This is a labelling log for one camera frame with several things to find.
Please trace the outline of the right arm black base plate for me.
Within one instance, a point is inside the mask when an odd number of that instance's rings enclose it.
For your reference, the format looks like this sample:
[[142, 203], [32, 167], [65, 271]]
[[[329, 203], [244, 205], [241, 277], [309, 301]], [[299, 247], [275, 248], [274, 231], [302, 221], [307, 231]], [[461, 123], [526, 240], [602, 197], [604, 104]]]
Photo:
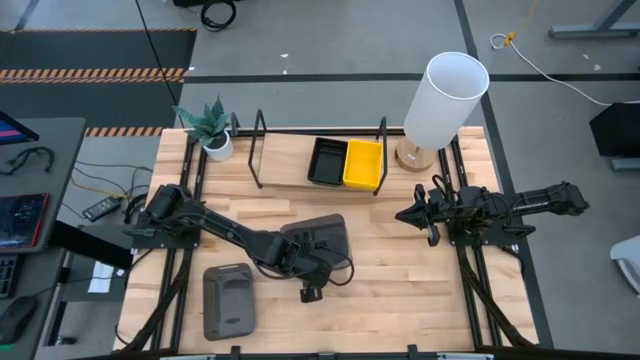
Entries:
[[464, 225], [462, 222], [447, 224], [449, 239], [454, 245], [514, 245], [533, 233], [531, 225], [507, 225], [505, 220]]

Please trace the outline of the tablet in red case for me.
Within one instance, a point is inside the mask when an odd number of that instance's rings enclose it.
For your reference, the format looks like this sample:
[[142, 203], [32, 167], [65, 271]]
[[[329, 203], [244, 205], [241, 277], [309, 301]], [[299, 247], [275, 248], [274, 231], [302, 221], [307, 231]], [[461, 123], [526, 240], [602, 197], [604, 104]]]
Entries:
[[0, 197], [0, 250], [37, 245], [48, 201], [47, 193]]

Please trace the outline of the white paper sheet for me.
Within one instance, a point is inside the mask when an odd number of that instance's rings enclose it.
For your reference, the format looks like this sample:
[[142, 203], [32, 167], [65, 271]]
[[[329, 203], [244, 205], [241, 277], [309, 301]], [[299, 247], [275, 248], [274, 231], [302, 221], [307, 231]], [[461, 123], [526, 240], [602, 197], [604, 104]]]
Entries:
[[89, 282], [88, 292], [96, 294], [109, 293], [111, 282], [114, 279], [120, 279], [125, 275], [125, 271], [120, 268], [114, 268], [101, 262], [96, 262], [93, 267], [92, 277]]

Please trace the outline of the black box on floor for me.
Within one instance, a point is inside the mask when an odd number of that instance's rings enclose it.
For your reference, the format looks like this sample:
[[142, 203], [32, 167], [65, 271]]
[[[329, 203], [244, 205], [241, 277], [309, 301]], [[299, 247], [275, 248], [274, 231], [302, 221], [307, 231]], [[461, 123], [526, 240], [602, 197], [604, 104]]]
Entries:
[[601, 156], [640, 158], [640, 103], [614, 103], [589, 125]]

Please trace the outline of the white chair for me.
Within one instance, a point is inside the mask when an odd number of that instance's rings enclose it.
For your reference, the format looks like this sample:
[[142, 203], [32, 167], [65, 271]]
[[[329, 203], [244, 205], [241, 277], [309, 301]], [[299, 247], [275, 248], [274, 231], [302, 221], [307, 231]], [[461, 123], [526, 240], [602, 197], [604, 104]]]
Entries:
[[640, 298], [640, 235], [613, 245], [610, 258], [618, 266], [636, 296]]

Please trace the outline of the grey plastic basket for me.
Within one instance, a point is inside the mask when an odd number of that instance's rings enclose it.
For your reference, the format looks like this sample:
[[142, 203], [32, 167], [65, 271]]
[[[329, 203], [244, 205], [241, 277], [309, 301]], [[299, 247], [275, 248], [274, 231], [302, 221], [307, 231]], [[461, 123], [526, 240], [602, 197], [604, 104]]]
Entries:
[[203, 333], [208, 341], [252, 334], [256, 306], [251, 268], [236, 263], [208, 268], [203, 275]]
[[283, 225], [280, 232], [292, 240], [301, 243], [299, 234], [302, 231], [314, 231], [319, 240], [326, 242], [326, 247], [317, 249], [318, 255], [327, 260], [334, 270], [349, 266], [351, 259], [350, 245], [345, 220], [340, 214], [331, 214]]

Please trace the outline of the yellow plastic basket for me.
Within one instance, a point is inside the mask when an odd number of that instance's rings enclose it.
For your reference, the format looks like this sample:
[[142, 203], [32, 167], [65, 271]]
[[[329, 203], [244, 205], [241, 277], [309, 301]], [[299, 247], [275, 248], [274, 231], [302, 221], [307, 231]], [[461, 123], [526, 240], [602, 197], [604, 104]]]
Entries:
[[380, 184], [383, 144], [358, 139], [348, 141], [343, 183], [346, 187], [375, 191]]

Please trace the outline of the black plastic basket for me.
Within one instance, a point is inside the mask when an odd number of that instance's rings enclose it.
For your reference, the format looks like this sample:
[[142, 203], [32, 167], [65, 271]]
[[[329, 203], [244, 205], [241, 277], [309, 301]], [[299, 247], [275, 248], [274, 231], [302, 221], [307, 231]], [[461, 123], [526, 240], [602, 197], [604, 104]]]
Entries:
[[347, 147], [346, 141], [317, 137], [307, 179], [314, 184], [342, 186]]

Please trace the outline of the wooden shelf black metal frame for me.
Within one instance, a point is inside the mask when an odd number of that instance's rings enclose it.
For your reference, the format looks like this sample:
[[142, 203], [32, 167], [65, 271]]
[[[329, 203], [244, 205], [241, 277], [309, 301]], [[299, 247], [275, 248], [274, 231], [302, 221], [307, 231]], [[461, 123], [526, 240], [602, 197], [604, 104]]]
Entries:
[[[279, 186], [279, 187], [331, 187], [347, 188], [356, 191], [370, 192], [378, 195], [386, 176], [388, 174], [388, 136], [387, 119], [383, 117], [379, 124], [375, 126], [382, 135], [375, 137], [347, 137], [347, 136], [311, 136], [292, 135], [280, 133], [265, 133], [263, 136], [253, 136], [249, 150], [248, 166], [257, 187]], [[256, 114], [253, 130], [259, 128], [267, 130], [264, 113], [259, 110]], [[350, 139], [379, 142], [383, 144], [383, 163], [380, 177], [380, 184], [375, 191], [367, 191], [342, 186], [319, 185], [307, 179], [307, 173], [311, 160], [311, 155], [317, 137], [334, 140], [348, 141]]]

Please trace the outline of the green plant in white pot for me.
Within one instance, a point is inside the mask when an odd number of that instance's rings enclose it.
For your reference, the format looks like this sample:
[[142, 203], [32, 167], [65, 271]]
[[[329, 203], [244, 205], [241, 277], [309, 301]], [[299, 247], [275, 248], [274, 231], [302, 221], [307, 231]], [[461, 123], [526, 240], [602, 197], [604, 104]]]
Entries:
[[223, 162], [232, 157], [234, 147], [227, 129], [231, 125], [231, 113], [225, 112], [220, 97], [216, 98], [212, 106], [205, 104], [201, 115], [190, 113], [179, 106], [173, 106], [172, 109], [191, 125], [185, 132], [200, 143], [209, 158]]

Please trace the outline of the black power adapter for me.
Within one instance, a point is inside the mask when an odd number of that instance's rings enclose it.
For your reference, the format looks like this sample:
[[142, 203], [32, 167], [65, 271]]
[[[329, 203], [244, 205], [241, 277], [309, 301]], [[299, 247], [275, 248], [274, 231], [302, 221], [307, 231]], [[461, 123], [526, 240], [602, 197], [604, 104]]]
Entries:
[[104, 198], [103, 200], [91, 205], [81, 212], [83, 217], [91, 223], [113, 213], [121, 207], [121, 199], [113, 196]]

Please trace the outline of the grey metal desk leg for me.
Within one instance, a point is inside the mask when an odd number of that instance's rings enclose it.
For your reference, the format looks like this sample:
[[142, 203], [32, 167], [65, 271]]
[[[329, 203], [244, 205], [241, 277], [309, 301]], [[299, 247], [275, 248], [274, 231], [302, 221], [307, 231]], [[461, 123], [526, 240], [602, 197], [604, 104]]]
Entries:
[[640, 22], [621, 23], [622, 16], [638, 0], [619, 0], [598, 21], [591, 24], [554, 25], [548, 30], [550, 38], [627, 38], [640, 35]]

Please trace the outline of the white shade table lamp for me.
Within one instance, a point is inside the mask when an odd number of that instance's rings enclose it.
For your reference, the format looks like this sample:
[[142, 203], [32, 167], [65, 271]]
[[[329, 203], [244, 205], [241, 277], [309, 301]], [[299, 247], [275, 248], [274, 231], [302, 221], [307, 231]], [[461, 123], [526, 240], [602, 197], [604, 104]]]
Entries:
[[405, 116], [404, 137], [395, 149], [397, 163], [410, 172], [431, 167], [438, 151], [458, 134], [489, 84], [486, 68], [474, 57], [460, 52], [434, 56]]

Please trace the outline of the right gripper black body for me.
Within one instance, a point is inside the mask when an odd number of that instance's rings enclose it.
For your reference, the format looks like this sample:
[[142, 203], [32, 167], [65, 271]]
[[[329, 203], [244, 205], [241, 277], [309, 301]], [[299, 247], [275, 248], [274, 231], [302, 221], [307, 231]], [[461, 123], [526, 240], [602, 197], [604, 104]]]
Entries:
[[447, 221], [447, 217], [445, 216], [445, 212], [443, 213], [434, 213], [431, 211], [431, 207], [428, 204], [429, 195], [428, 191], [425, 190], [422, 184], [417, 184], [414, 189], [414, 200], [416, 201], [424, 201], [426, 203], [426, 211], [425, 213], [428, 216], [428, 225], [427, 226], [418, 226], [419, 229], [426, 229], [428, 232], [428, 244], [430, 247], [435, 247], [440, 241], [440, 232], [437, 223], [444, 223]]

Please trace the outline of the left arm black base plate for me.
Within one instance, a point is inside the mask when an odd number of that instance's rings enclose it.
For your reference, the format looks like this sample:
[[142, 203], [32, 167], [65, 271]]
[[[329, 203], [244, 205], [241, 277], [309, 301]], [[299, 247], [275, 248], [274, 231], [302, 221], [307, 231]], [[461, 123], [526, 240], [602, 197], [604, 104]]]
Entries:
[[136, 249], [194, 249], [200, 243], [200, 231], [194, 229], [179, 237], [153, 228], [126, 227], [123, 233], [132, 239], [131, 247]]

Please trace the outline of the grey side desk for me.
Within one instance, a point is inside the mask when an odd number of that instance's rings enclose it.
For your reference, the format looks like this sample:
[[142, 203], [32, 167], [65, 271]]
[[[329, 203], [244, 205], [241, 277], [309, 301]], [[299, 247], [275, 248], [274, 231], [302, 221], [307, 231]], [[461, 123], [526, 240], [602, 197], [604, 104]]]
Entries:
[[35, 295], [37, 308], [21, 337], [11, 345], [0, 345], [0, 360], [32, 360], [39, 347], [55, 293], [66, 251], [50, 247], [51, 235], [61, 203], [81, 147], [85, 131], [83, 118], [32, 118], [21, 124], [39, 135], [36, 146], [45, 146], [55, 154], [51, 169], [44, 169], [48, 156], [34, 156], [12, 176], [0, 175], [0, 197], [47, 193], [49, 202], [35, 248], [26, 249], [17, 278], [14, 296]]

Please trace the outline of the black aluminium frame rail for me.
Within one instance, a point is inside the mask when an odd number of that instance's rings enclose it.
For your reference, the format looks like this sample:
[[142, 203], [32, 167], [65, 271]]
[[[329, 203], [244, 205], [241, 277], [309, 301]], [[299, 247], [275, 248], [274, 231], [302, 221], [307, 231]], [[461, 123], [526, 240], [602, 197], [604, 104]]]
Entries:
[[[179, 182], [179, 184], [183, 187], [186, 187], [188, 184], [191, 161], [193, 156], [193, 149], [194, 149], [194, 145], [190, 141], [187, 141], [185, 152], [184, 152], [183, 164], [181, 167], [180, 182]], [[165, 298], [167, 297], [168, 289], [173, 279], [175, 254], [176, 254], [175, 249], [168, 249], [166, 252], [163, 276], [162, 276], [161, 287], [160, 287], [159, 298], [158, 298], [158, 305], [161, 305], [165, 300]], [[158, 317], [158, 321], [154, 325], [152, 336], [150, 339], [151, 350], [158, 350], [161, 346], [164, 319], [165, 319], [165, 312], [163, 312]]]
[[[445, 198], [447, 200], [452, 200], [454, 198], [453, 188], [451, 182], [451, 173], [449, 169], [448, 158], [445, 149], [440, 149], [438, 151], [438, 159], [439, 165], [441, 167], [442, 176], [444, 177], [444, 188], [445, 188]], [[471, 338], [473, 341], [473, 346], [478, 347], [483, 344], [483, 337], [481, 332], [481, 326], [478, 317], [478, 311], [476, 308], [476, 301], [474, 298], [473, 288], [467, 283], [464, 273], [463, 273], [463, 265], [468, 263], [467, 252], [464, 247], [460, 247], [455, 245], [456, 255], [458, 259], [458, 265], [461, 274], [461, 284], [464, 293], [464, 302], [466, 305], [467, 316], [469, 320], [469, 328], [471, 332]]]
[[[451, 147], [457, 169], [459, 185], [461, 187], [466, 187], [468, 186], [468, 179], [462, 159], [458, 136], [455, 136], [452, 140]], [[483, 291], [489, 296], [490, 299], [493, 299], [482, 245], [479, 243], [474, 243], [472, 245], [472, 251], [474, 254], [477, 275], [480, 283], [482, 284]], [[487, 314], [487, 322], [490, 330], [491, 342], [495, 346], [502, 346], [502, 335], [498, 323], [496, 322], [494, 316], [491, 314], [487, 306], [485, 306], [485, 310]]]
[[311, 136], [347, 136], [347, 137], [375, 137], [382, 135], [377, 127], [357, 127], [357, 128], [268, 128], [263, 130], [259, 128], [254, 131], [253, 129], [241, 128], [237, 132], [238, 137], [263, 136], [265, 133], [280, 133], [280, 134], [292, 134], [292, 135], [311, 135]]
[[[193, 191], [193, 197], [195, 200], [201, 199], [202, 189], [203, 189], [203, 177], [204, 177], [206, 162], [207, 162], [206, 158], [207, 158], [207, 153], [204, 148], [201, 148], [197, 172], [196, 172], [194, 191]], [[183, 257], [182, 257], [181, 270], [184, 275], [184, 279], [179, 289], [179, 292], [177, 294], [173, 329], [171, 332], [171, 340], [170, 340], [171, 349], [174, 350], [175, 352], [179, 351], [193, 253], [194, 253], [193, 248], [186, 249], [183, 252]]]
[[420, 351], [408, 345], [400, 352], [249, 353], [232, 346], [227, 353], [179, 354], [170, 349], [113, 352], [110, 360], [640, 360], [640, 355], [538, 347], [481, 346], [463, 351]]

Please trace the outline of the black computer mouse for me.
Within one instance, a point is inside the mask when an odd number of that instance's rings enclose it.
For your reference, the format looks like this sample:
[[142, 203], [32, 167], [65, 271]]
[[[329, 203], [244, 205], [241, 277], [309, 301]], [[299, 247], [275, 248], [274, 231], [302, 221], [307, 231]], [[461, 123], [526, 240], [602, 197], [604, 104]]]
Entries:
[[38, 307], [35, 296], [16, 298], [0, 315], [0, 345], [14, 344], [25, 332]]

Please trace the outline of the black mat with hazard stripes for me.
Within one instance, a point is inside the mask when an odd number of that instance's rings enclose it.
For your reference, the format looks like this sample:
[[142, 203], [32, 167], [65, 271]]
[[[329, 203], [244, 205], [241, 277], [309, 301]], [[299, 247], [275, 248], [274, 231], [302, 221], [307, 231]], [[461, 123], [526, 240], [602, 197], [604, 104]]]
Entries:
[[0, 111], [83, 118], [88, 137], [158, 136], [179, 126], [194, 28], [0, 32]]

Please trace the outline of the black diagonal frame brace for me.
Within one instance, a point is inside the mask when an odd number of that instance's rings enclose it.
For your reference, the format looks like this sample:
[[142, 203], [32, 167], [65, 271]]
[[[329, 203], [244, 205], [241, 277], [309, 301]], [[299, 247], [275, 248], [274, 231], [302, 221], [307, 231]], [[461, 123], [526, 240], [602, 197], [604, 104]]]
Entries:
[[526, 339], [509, 321], [508, 317], [495, 302], [482, 247], [472, 247], [477, 272], [473, 270], [469, 261], [466, 247], [456, 246], [455, 250], [474, 347], [479, 348], [484, 345], [476, 299], [482, 302], [487, 313], [487, 322], [494, 346], [503, 347], [502, 334], [504, 334], [513, 347], [535, 347], [535, 344]]
[[161, 297], [160, 302], [151, 313], [144, 326], [138, 331], [131, 342], [121, 349], [122, 353], [140, 351], [152, 336], [159, 321], [164, 317], [169, 305], [176, 297], [178, 292], [185, 286], [188, 281], [189, 260], [183, 257], [178, 273], [173, 282], [168, 287], [167, 292]]

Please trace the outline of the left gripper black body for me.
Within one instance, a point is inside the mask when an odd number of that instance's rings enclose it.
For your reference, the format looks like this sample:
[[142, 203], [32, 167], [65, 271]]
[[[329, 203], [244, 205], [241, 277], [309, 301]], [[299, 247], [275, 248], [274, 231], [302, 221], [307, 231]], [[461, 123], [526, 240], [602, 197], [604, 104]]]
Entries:
[[289, 245], [284, 252], [284, 274], [298, 278], [303, 283], [303, 288], [300, 290], [302, 303], [312, 303], [323, 299], [322, 289], [328, 281], [314, 280], [314, 270], [318, 259], [323, 258], [318, 255], [317, 249], [306, 249], [304, 245], [300, 244]]

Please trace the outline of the computer monitor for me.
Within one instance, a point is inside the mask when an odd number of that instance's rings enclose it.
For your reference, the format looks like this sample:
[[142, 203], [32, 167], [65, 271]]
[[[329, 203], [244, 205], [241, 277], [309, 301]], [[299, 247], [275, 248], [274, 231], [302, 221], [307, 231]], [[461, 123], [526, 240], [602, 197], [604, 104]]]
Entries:
[[0, 146], [39, 140], [39, 135], [10, 115], [0, 111]]

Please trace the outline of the black keyboard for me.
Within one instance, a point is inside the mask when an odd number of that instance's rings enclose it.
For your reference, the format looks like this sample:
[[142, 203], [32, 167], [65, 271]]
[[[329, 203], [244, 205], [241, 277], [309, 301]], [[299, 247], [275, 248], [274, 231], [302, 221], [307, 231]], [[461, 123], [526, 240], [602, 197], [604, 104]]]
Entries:
[[0, 300], [13, 296], [21, 267], [19, 254], [0, 254]]

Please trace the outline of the black equipment box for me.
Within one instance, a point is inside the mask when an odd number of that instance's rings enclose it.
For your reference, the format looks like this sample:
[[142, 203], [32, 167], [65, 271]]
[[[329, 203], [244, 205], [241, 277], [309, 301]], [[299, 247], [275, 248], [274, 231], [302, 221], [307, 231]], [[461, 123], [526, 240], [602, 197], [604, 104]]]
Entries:
[[115, 268], [128, 270], [133, 262], [129, 249], [92, 235], [79, 227], [56, 221], [50, 236], [52, 246], [94, 259]]

